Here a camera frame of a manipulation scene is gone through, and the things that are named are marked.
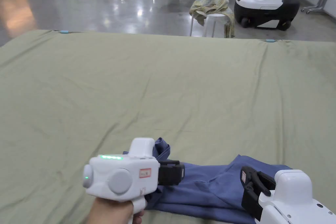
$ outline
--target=caster wheel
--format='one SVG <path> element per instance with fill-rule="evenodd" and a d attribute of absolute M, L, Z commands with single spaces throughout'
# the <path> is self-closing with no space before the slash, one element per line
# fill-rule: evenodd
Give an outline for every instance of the caster wheel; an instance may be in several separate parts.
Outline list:
<path fill-rule="evenodd" d="M 243 17 L 240 24 L 243 28 L 247 28 L 250 25 L 250 20 L 247 17 Z"/>
<path fill-rule="evenodd" d="M 281 30 L 281 31 L 285 31 L 290 27 L 291 27 L 291 22 L 290 21 L 282 22 L 278 25 L 278 29 Z"/>

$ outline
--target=white button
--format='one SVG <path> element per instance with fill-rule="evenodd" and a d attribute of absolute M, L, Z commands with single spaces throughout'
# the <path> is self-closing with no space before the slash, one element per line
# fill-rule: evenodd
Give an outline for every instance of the white button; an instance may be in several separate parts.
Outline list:
<path fill-rule="evenodd" d="M 116 169 L 109 177 L 108 186 L 115 194 L 126 193 L 132 184 L 132 176 L 128 170 Z"/>
<path fill-rule="evenodd" d="M 92 185 L 92 182 L 94 180 L 94 171 L 90 165 L 84 166 L 83 171 L 83 186 L 85 188 L 89 188 Z"/>

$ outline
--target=concrete floor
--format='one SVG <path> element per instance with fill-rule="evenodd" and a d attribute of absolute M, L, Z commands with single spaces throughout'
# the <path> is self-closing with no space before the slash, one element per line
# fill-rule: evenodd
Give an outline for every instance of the concrete floor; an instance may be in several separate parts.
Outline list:
<path fill-rule="evenodd" d="M 32 29 L 188 36 L 193 1 L 0 0 L 0 46 Z M 193 36 L 201 33 L 196 23 Z M 218 26 L 215 37 L 222 36 Z M 327 15 L 298 13 L 288 31 L 243 29 L 236 24 L 236 38 L 336 41 L 336 23 Z"/>

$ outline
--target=blue shirt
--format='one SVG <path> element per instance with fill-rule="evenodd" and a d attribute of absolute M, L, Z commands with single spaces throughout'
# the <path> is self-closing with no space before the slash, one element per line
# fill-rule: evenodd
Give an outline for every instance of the blue shirt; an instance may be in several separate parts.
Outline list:
<path fill-rule="evenodd" d="M 153 156 L 157 160 L 166 160 L 169 155 L 169 144 L 159 138 L 155 142 Z M 181 183 L 177 186 L 158 186 L 154 193 L 146 195 L 146 209 L 236 224 L 255 224 L 254 219 L 241 206 L 241 167 L 250 166 L 271 177 L 279 170 L 290 169 L 288 166 L 268 165 L 240 155 L 229 165 L 184 165 L 185 177 Z"/>

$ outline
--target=sage green sheet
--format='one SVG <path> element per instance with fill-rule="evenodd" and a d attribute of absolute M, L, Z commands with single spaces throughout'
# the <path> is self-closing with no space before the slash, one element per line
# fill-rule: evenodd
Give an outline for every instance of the sage green sheet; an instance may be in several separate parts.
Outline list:
<path fill-rule="evenodd" d="M 335 43 L 31 31 L 0 48 L 0 108 L 1 224 L 84 223 L 83 166 L 135 137 L 198 165 L 301 169 L 336 211 Z"/>

